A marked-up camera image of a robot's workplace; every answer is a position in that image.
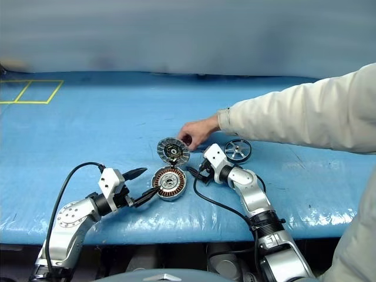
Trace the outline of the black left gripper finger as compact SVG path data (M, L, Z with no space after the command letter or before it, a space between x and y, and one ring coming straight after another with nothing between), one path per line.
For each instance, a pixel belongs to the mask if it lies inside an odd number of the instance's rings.
M140 167L140 168L133 169L133 170L130 170L128 172L123 173L122 176L124 178L124 182L130 181L130 180L133 180L133 179L139 177L146 170L147 170L146 167Z
M159 191L158 187L154 187L144 192L139 198L133 201L134 207L140 207L141 205L147 203L151 200Z

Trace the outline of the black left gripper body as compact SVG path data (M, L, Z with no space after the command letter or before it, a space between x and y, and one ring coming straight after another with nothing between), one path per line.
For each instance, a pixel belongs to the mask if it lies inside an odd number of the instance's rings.
M133 207L135 205L135 200L129 196L129 189L125 184L119 192L114 194L113 202L117 210L123 207Z

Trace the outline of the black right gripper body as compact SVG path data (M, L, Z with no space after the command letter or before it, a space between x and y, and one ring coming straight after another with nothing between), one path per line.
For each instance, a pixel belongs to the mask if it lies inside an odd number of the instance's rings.
M199 166L199 172L204 176L209 176L209 183L214 180L214 169L208 160L204 160Z

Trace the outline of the person's bare hand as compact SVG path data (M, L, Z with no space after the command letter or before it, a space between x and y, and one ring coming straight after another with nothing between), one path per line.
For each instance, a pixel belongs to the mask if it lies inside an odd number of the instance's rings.
M219 131L217 114L206 119L188 122L183 125L177 138L181 140L190 151L196 150L212 133Z

